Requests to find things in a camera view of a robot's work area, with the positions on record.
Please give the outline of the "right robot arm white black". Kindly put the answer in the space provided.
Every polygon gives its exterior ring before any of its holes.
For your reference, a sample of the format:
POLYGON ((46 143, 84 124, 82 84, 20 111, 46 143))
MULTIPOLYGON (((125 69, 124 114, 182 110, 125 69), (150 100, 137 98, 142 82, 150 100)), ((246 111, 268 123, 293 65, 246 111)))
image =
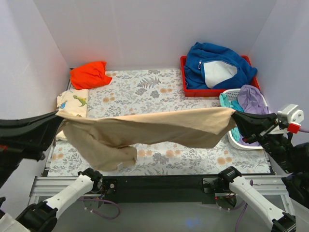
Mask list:
POLYGON ((233 166, 221 171, 217 178, 203 180, 206 194, 239 195, 267 224, 272 232, 302 232, 309 227, 309 144, 292 144, 293 134, 304 132, 304 113, 296 104, 289 104, 277 113, 256 115, 236 111, 234 119, 243 141, 260 146, 288 174, 282 181, 295 209, 291 215, 276 207, 233 166))

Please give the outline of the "beige t shirt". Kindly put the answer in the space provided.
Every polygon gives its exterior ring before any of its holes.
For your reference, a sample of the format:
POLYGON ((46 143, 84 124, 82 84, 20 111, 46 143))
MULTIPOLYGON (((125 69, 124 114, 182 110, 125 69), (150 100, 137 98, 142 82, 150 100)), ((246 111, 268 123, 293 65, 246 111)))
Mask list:
POLYGON ((59 130, 97 171, 116 171, 135 165, 135 144, 173 142, 192 148, 213 148, 236 126, 226 107, 200 108, 104 118, 73 116, 60 110, 59 130))

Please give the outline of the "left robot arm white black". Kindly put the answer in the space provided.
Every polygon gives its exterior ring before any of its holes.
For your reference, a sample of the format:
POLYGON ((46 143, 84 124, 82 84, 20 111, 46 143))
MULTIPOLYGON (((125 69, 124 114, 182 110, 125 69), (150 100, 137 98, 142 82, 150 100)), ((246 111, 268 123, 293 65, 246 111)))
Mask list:
MULTIPOLYGON (((31 118, 0 121, 0 184, 9 179, 22 160, 45 159, 63 118, 56 112, 31 118)), ((50 232, 61 214, 86 193, 102 190, 102 174, 92 168, 78 172, 78 178, 55 196, 29 205, 17 218, 1 211, 2 232, 50 232)))

